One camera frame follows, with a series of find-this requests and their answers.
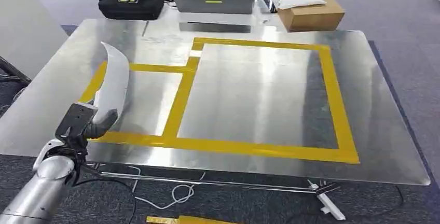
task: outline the yellow object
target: yellow object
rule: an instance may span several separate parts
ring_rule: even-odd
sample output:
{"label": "yellow object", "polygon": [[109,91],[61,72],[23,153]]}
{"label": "yellow object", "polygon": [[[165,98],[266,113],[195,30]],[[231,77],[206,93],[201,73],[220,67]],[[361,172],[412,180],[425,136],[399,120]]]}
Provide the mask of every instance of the yellow object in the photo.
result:
{"label": "yellow object", "polygon": [[179,216],[178,219],[147,216],[147,223],[156,224],[236,224],[219,220],[210,220],[192,216]]}
{"label": "yellow object", "polygon": [[[193,80],[197,73],[197,68],[200,61],[199,57],[189,57],[186,66],[130,64],[130,69],[132,71],[182,74],[182,80],[178,87],[170,114],[165,124],[163,134],[161,136],[144,135],[137,133],[107,132],[103,137],[95,139],[94,141],[103,143],[153,146],[278,158],[359,163],[358,153],[353,142],[353,137],[343,104],[342,95],[339,89],[339,83],[337,80],[337,75],[333,65],[331,50],[329,46],[271,43],[250,40],[194,38],[192,50],[202,51],[205,44],[317,50],[321,62],[324,84],[326,87],[328,102],[332,114],[338,149],[254,144],[243,141],[222,141],[213,139],[177,137],[185,107],[188,102],[191,87],[193,85]],[[101,64],[101,66],[98,68],[89,87],[80,98],[80,101],[87,102],[93,98],[96,90],[100,87],[102,83],[104,75],[105,63]]]}
{"label": "yellow object", "polygon": [[126,3],[126,2],[128,2],[128,0],[118,0],[119,2],[121,2],[121,3]]}

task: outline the black bag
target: black bag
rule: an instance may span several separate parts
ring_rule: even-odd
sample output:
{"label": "black bag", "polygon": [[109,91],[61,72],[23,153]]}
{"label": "black bag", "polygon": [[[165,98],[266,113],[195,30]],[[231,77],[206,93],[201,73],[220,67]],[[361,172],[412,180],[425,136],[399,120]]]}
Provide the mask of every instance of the black bag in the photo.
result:
{"label": "black bag", "polygon": [[163,0],[99,0],[98,7],[110,19],[156,20]]}

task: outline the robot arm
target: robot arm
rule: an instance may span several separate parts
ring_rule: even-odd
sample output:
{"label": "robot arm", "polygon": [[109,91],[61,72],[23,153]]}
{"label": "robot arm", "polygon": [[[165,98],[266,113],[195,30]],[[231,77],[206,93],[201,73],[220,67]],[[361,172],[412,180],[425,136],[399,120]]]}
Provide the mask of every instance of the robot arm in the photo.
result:
{"label": "robot arm", "polygon": [[49,223],[67,189],[76,185],[81,167],[86,166],[87,139],[103,136],[121,116],[129,63],[118,49],[101,43],[107,51],[107,68],[94,105],[70,106],[55,131],[56,138],[35,160],[34,177],[0,215],[0,224]]}
{"label": "robot arm", "polygon": [[87,138],[98,138],[118,118],[111,110],[100,123],[92,123],[97,108],[72,104],[34,163],[35,175],[0,215],[0,223],[49,223],[67,190],[76,184],[87,155]]}

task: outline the metal table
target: metal table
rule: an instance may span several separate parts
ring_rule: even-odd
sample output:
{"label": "metal table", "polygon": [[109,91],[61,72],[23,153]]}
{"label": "metal table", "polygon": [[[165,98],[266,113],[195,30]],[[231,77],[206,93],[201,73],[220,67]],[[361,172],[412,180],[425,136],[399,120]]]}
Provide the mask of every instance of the metal table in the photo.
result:
{"label": "metal table", "polygon": [[[90,142],[88,160],[163,168],[428,185],[429,176],[382,71],[359,31],[180,32],[178,22],[86,20],[0,118],[0,153],[36,156],[106,52],[132,63],[185,66],[195,37],[328,45],[360,163]],[[337,149],[315,50],[205,44],[177,136]],[[116,132],[161,135],[182,74],[131,72]]]}

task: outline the white plastic bag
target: white plastic bag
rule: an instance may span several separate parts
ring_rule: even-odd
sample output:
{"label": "white plastic bag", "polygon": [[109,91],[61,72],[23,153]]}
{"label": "white plastic bag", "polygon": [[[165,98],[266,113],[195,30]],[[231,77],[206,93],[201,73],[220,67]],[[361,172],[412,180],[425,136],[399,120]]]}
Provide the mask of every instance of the white plastic bag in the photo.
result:
{"label": "white plastic bag", "polygon": [[278,8],[285,10],[298,6],[323,5],[326,3],[324,0],[280,0]]}

